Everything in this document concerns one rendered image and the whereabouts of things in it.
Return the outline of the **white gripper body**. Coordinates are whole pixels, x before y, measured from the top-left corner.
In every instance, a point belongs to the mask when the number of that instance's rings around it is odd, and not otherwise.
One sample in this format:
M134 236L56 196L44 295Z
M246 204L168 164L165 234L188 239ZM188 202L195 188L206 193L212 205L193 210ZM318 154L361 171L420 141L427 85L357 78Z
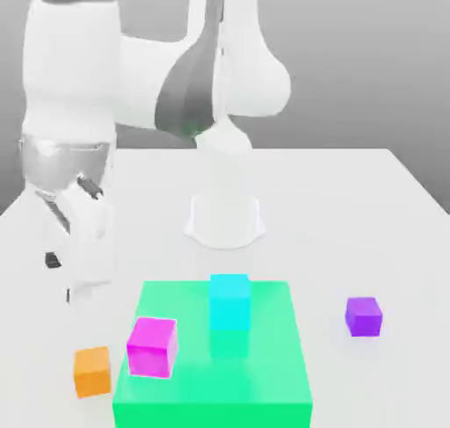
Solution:
M35 192L62 232L60 260L69 285L98 285L113 279L113 208L93 182L72 182L59 192Z

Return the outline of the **small magenta cube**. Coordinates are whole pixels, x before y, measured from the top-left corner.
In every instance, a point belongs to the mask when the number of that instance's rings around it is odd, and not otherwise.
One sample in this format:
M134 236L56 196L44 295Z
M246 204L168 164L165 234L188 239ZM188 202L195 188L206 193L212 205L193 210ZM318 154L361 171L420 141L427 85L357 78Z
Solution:
M178 355L178 325L175 319L136 319L127 341L127 362L133 376L169 379Z

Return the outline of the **small orange cube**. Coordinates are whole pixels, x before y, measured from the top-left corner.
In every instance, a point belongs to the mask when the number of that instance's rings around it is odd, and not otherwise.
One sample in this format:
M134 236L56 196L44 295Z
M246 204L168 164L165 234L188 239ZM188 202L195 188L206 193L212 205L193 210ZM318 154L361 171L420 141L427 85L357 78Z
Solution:
M106 346L75 352L74 383L78 398L111 392L111 366Z

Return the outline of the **small cyan cube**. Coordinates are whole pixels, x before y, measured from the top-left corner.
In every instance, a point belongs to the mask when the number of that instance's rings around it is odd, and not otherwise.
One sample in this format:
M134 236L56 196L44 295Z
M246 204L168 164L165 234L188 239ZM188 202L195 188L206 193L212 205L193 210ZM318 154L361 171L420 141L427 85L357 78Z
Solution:
M208 296L211 330L250 329L250 280L247 274L212 274Z

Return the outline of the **small purple cube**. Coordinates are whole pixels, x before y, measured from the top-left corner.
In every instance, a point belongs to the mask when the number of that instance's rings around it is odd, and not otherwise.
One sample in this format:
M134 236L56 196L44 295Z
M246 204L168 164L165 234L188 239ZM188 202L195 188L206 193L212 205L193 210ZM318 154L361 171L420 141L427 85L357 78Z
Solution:
M345 322L353 337L378 337L383 314L374 297L349 297Z

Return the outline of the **large green box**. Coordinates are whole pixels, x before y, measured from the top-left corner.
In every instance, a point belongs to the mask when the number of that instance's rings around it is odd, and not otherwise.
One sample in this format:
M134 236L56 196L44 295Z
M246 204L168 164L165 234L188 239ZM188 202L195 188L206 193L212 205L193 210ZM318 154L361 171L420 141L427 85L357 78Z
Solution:
M251 328L209 329L206 281L146 281L135 314L174 319L169 379L142 378L124 360L115 428L310 428L313 400L289 285L253 281Z

